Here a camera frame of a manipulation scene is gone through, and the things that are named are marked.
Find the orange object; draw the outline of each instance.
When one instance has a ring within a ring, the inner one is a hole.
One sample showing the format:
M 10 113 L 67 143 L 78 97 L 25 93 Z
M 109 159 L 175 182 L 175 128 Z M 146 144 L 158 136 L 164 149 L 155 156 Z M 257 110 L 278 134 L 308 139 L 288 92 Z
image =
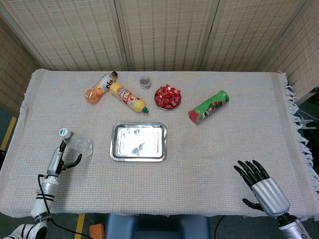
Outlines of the orange object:
M 84 97 L 87 102 L 91 104 L 96 104 L 104 95 L 105 92 L 107 92 L 110 88 L 110 86 L 115 82 L 116 77 L 118 76 L 118 73 L 113 71 L 110 75 L 104 75 L 100 81 L 91 89 L 89 89 Z
M 104 239 L 104 228 L 102 224 L 90 226 L 90 237 L 94 239 Z

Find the green can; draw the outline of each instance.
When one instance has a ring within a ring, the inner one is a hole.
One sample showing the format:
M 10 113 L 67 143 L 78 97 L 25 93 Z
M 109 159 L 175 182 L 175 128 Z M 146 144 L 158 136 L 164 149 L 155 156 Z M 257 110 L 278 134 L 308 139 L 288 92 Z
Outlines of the green can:
M 188 112 L 188 116 L 195 124 L 198 124 L 215 110 L 229 102 L 229 96 L 226 92 L 220 91 L 216 95 L 201 103 Z

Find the small bowl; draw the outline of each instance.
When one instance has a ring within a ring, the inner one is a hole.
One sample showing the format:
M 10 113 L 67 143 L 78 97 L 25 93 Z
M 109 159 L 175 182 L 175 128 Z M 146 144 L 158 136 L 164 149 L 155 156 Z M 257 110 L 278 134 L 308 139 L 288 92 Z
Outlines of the small bowl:
M 179 101 L 178 105 L 175 106 L 173 109 L 165 109 L 165 108 L 160 107 L 160 106 L 157 104 L 156 100 L 155 100 L 157 91 L 155 92 L 155 95 L 154 95 L 154 101 L 155 101 L 155 104 L 156 104 L 157 107 L 159 107 L 160 109 L 165 110 L 165 111 L 175 110 L 177 107 L 179 107 L 180 102 L 181 102 L 181 98 L 180 98 L 180 101 Z

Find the red candy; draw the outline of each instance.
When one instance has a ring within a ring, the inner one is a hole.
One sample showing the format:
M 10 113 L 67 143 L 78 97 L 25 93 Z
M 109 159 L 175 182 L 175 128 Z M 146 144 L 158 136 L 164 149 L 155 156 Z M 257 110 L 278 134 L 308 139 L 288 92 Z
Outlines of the red candy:
M 160 87 L 155 93 L 156 104 L 164 109 L 171 110 L 177 107 L 180 103 L 180 90 L 166 84 Z

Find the robotic hand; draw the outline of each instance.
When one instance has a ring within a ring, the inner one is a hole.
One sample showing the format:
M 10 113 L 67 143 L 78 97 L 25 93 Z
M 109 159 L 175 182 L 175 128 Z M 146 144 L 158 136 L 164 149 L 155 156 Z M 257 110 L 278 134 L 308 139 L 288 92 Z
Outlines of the robotic hand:
M 243 202 L 252 209 L 264 211 L 269 217 L 277 218 L 278 227 L 286 239 L 311 239 L 301 222 L 288 213 L 290 202 L 283 191 L 257 161 L 253 163 L 238 161 L 242 170 L 234 166 L 237 172 L 253 191 L 259 203 L 244 198 Z
M 40 184 L 40 177 L 38 175 L 38 182 L 40 191 L 36 196 L 31 215 L 34 218 L 34 225 L 24 224 L 15 229 L 11 235 L 4 239 L 44 239 L 46 235 L 47 222 L 51 219 L 50 209 L 56 195 L 56 190 L 59 186 L 59 175 L 62 170 L 75 167 L 81 161 L 80 154 L 75 162 L 64 164 L 62 155 L 66 144 L 61 143 L 60 147 L 54 151 L 50 165 L 47 169 L 47 176 Z

